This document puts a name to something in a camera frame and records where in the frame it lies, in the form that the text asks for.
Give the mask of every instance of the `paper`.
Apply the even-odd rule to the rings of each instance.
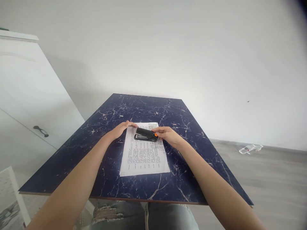
[[[140,128],[152,130],[158,123],[136,123]],[[127,128],[119,175],[135,176],[154,173],[169,173],[166,152],[162,140],[156,142],[135,140],[137,129]]]

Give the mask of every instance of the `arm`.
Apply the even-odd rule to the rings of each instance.
[[[153,129],[176,148],[192,170],[211,210],[225,229],[265,229],[243,198],[170,127]]]
[[[128,126],[138,127],[133,122],[123,122],[98,141],[51,194],[28,230],[73,228],[93,189],[106,149]]]

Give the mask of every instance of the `black stapler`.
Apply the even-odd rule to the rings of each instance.
[[[142,140],[142,141],[152,141],[156,142],[158,140],[158,136],[155,132],[137,128],[137,134],[134,135],[135,140]]]

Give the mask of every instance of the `gray floor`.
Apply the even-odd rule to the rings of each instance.
[[[307,229],[307,154],[213,143],[268,229]],[[199,229],[223,229],[208,206],[190,205]]]

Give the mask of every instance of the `jeans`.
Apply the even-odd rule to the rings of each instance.
[[[148,229],[198,230],[185,204],[148,203]],[[145,229],[145,212],[140,202],[100,200],[94,211],[94,230]]]

